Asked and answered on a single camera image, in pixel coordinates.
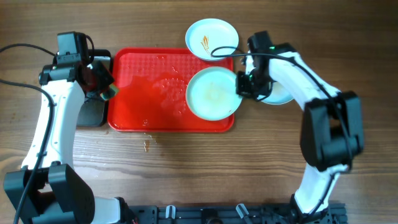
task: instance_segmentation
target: wooden table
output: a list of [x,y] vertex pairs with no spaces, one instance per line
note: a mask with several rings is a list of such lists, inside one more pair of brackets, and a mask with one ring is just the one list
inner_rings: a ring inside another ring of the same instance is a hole
[[[355,159],[352,174],[340,178],[331,199],[346,203],[350,223],[398,221],[397,2],[2,2],[0,46],[25,42],[56,52],[56,34],[75,30],[113,55],[127,46],[185,47],[190,24],[209,17],[235,26],[244,49],[247,38],[262,30],[275,43],[290,42],[328,83],[362,99],[366,148]],[[1,54],[0,61],[1,78],[38,85],[39,72],[52,58],[19,48]],[[27,154],[40,95],[1,85],[0,102],[2,183]],[[78,128],[74,164],[95,195],[124,197],[130,205],[288,202],[305,167],[301,119],[294,102],[270,106],[245,100],[224,134],[118,133],[107,124]],[[148,152],[145,140],[150,141]],[[0,189],[0,223],[10,223],[14,212]]]

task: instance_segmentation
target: cable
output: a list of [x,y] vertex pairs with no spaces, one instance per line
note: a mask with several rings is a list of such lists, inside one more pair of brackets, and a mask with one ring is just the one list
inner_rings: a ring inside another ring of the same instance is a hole
[[91,57],[90,57],[90,63],[94,62],[94,42],[91,39],[91,37],[89,35],[86,35],[86,38],[90,41],[91,43]]
[[3,52],[3,51],[5,51],[5,50],[7,50],[7,49],[12,48],[12,47],[32,47],[32,48],[34,48],[34,49],[42,50],[42,51],[44,51],[45,53],[47,53],[47,54],[52,55],[53,57],[55,57],[55,54],[52,53],[51,51],[46,50],[46,49],[44,49],[44,48],[42,48],[42,47],[39,47],[39,46],[36,46],[36,45],[32,45],[32,44],[11,44],[11,45],[8,45],[8,46],[3,47],[3,48],[0,50],[0,53]]
[[[12,48],[12,47],[32,47],[32,48],[35,48],[35,49],[42,50],[42,51],[44,51],[44,52],[46,52],[46,53],[48,53],[48,54],[50,54],[52,56],[55,56],[55,54],[51,53],[50,51],[45,50],[42,47],[38,47],[38,46],[35,46],[35,45],[31,45],[31,44],[12,44],[12,45],[8,45],[6,47],[3,47],[0,50],[0,53],[5,51],[5,50],[7,50],[7,49]],[[39,168],[39,165],[41,164],[42,159],[44,157],[44,151],[45,151],[45,148],[47,146],[47,142],[49,140],[49,133],[50,133],[51,125],[52,125],[52,121],[53,121],[54,103],[53,103],[53,100],[52,100],[51,96],[46,91],[44,91],[43,89],[41,89],[41,88],[39,88],[37,86],[33,86],[33,85],[29,85],[29,84],[23,84],[23,83],[9,82],[9,81],[5,81],[5,80],[2,80],[2,79],[0,79],[0,83],[7,84],[7,85],[12,85],[12,86],[26,87],[26,88],[31,88],[33,90],[37,90],[37,91],[43,93],[45,95],[45,97],[49,101],[49,109],[50,109],[50,111],[49,111],[49,120],[47,122],[47,126],[45,127],[45,132],[44,132],[44,137],[43,137],[43,141],[42,141],[42,146],[40,147],[39,155],[37,155],[37,160],[36,160],[35,166],[34,166],[34,168],[32,170],[32,173],[31,173],[31,175],[30,175],[30,177],[29,177],[29,179],[28,179],[28,181],[26,183],[26,186],[25,186],[25,189],[24,189],[24,191],[22,193],[21,199],[19,200],[19,204],[18,204],[18,207],[17,207],[17,210],[16,210],[16,214],[15,214],[15,217],[14,217],[14,224],[18,224],[19,217],[21,215],[21,211],[22,211],[22,208],[24,206],[24,202],[25,202],[27,193],[30,190],[30,188],[32,187],[32,183],[33,183],[34,177],[35,177],[35,175],[37,173],[37,169]]]
[[[229,46],[224,46],[224,47],[217,47],[214,50],[211,51],[210,55],[212,57],[246,57],[246,56],[268,56],[271,58],[275,58],[275,59],[280,59],[280,60],[285,60],[287,62],[292,63],[293,65],[297,66],[299,69],[301,69],[303,72],[305,72],[311,79],[312,81],[319,87],[319,89],[326,95],[326,97],[328,98],[328,100],[331,103],[331,106],[333,108],[333,111],[335,111],[337,118],[340,121],[341,124],[341,129],[343,131],[343,136],[345,139],[345,144],[346,144],[346,150],[348,153],[348,171],[345,172],[349,172],[352,169],[352,160],[353,160],[353,155],[351,152],[351,148],[349,146],[349,136],[348,136],[348,131],[346,128],[346,125],[344,123],[343,120],[343,116],[340,113],[340,110],[338,109],[336,102],[334,101],[334,99],[331,97],[331,95],[325,90],[325,87],[323,87],[323,85],[321,83],[319,83],[319,81],[304,67],[302,67],[300,64],[298,64],[294,58],[287,58],[287,57],[283,57],[280,55],[275,55],[275,54],[267,54],[267,53],[243,53],[243,54],[230,54],[230,55],[214,55],[214,52],[216,52],[219,49],[235,49],[235,47],[229,47]],[[335,172],[333,174],[331,174],[330,180],[328,182],[327,188],[325,190],[325,193],[322,195],[322,198],[319,200],[319,202],[317,203],[317,205],[314,207],[314,209],[301,221],[301,223],[303,223],[305,220],[308,220],[312,215],[315,214],[315,212],[320,208],[320,206],[324,203],[326,196],[328,195],[328,192],[330,190],[330,187],[333,183],[333,180],[335,179],[336,174],[340,174],[340,173],[345,173],[345,172]]]

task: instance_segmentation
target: spill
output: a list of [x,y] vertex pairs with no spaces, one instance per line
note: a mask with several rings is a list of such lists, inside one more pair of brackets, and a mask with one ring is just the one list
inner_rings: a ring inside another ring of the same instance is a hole
[[185,91],[187,84],[184,80],[179,78],[165,78],[156,81],[153,85],[160,89],[160,93],[164,99],[161,101],[160,106],[167,110],[172,111],[172,114],[181,117],[185,113]]
[[149,140],[145,140],[144,141],[144,150],[145,150],[145,152],[149,151],[149,145],[150,145],[150,141]]
[[149,136],[150,140],[153,140],[155,144],[157,144],[156,138],[153,138],[151,134],[144,133],[146,136]]
[[204,36],[203,40],[200,43],[202,44],[203,48],[206,50],[206,53],[208,55],[210,55],[210,53],[209,53],[209,38],[207,36]]

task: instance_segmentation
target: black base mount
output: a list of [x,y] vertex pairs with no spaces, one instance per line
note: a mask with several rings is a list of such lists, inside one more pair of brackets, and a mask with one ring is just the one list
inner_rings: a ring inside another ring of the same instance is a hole
[[[137,224],[290,224],[291,211],[288,203],[247,206],[249,215],[248,219],[245,219],[239,216],[235,207],[130,206],[129,208],[138,217]],[[323,218],[309,223],[347,224],[345,205],[330,204]]]

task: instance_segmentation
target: white bowl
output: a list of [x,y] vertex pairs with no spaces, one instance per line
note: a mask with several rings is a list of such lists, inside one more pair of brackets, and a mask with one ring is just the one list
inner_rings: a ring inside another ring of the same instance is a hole
[[293,100],[293,96],[283,87],[279,82],[274,82],[271,94],[264,100],[263,103],[270,105],[283,105]]
[[236,75],[223,67],[199,71],[190,80],[185,93],[193,114],[208,121],[231,116],[242,102],[236,94]]
[[[221,19],[202,19],[189,27],[185,34],[185,43],[198,58],[217,61],[224,58],[211,57],[211,51],[223,46],[238,47],[239,36],[231,24]],[[232,54],[234,51],[235,49],[220,49],[215,55]]]

